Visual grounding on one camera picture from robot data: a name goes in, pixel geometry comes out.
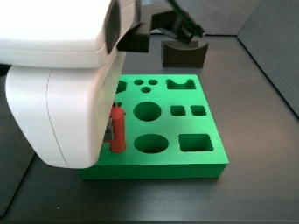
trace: circular hole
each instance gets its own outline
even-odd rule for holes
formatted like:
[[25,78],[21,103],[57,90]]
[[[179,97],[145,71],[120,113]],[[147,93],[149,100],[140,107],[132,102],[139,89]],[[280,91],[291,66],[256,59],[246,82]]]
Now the circular hole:
[[144,84],[144,81],[143,80],[135,80],[135,84],[136,85],[143,85]]
[[149,80],[149,81],[148,81],[148,84],[149,84],[149,85],[156,85],[156,84],[157,84],[157,80]]
[[135,148],[143,153],[159,153],[168,148],[168,140],[164,136],[147,134],[136,138]]
[[152,89],[149,87],[143,87],[141,88],[141,92],[148,94],[152,91]]
[[144,122],[156,120],[161,113],[160,106],[151,101],[144,101],[135,106],[135,117]]

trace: green shape sorter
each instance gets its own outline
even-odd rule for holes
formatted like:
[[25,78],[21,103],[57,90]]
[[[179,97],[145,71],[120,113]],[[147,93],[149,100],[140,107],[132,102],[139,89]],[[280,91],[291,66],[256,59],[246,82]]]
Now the green shape sorter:
[[228,164],[197,75],[121,75],[125,151],[103,143],[83,179],[218,178]]

